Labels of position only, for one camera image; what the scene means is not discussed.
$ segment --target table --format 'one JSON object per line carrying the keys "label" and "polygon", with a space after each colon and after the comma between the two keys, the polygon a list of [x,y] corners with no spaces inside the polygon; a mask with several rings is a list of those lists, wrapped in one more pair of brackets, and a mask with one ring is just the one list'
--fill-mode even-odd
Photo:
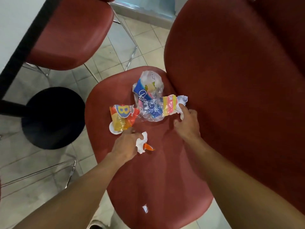
{"label": "table", "polygon": [[21,117],[26,138],[42,149],[74,141],[85,126],[85,104],[75,92],[60,87],[37,93],[26,104],[3,97],[61,0],[1,0],[0,114]]}

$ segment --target shoe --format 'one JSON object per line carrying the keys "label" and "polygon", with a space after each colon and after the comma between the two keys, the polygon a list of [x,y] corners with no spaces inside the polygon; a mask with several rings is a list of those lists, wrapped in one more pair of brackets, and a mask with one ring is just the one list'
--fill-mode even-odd
{"label": "shoe", "polygon": [[92,220],[91,223],[88,225],[87,229],[108,229],[108,227],[101,221]]}

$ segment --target hand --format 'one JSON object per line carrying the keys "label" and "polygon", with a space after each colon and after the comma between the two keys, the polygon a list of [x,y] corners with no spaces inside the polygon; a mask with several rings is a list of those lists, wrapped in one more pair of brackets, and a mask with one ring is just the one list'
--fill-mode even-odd
{"label": "hand", "polygon": [[193,109],[188,110],[183,104],[179,104],[184,118],[181,122],[174,120],[173,124],[176,132],[189,142],[190,139],[200,138],[199,123],[197,120],[197,112]]}
{"label": "hand", "polygon": [[143,140],[143,135],[135,133],[135,130],[130,127],[124,130],[121,136],[116,139],[111,153],[115,158],[122,162],[122,165],[131,160],[137,154],[135,142],[140,138]]}

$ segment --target left hand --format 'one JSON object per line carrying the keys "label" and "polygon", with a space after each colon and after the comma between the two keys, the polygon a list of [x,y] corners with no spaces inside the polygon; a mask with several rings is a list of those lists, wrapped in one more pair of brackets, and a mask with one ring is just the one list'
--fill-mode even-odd
{"label": "left hand", "polygon": [[121,136],[116,139],[111,153],[121,162],[126,163],[137,154],[135,142],[140,138],[143,140],[143,135],[136,133],[133,127],[124,130]]}

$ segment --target chair seat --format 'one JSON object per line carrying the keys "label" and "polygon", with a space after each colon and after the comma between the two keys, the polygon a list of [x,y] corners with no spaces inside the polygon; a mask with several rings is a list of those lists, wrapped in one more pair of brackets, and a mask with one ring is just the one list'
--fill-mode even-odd
{"label": "chair seat", "polygon": [[113,15],[100,0],[62,0],[27,62],[54,70],[82,65],[101,46]]}
{"label": "chair seat", "polygon": [[[98,163],[119,137],[109,131],[109,107],[134,104],[132,85],[146,70],[162,77],[164,96],[175,94],[166,73],[150,66],[108,77],[91,91],[85,122]],[[212,202],[208,185],[196,172],[193,153],[173,129],[173,120],[178,118],[174,114],[160,122],[138,119],[134,124],[137,131],[147,131],[148,143],[155,151],[137,154],[119,169],[107,188],[114,209],[131,229],[179,229],[203,215]]]}

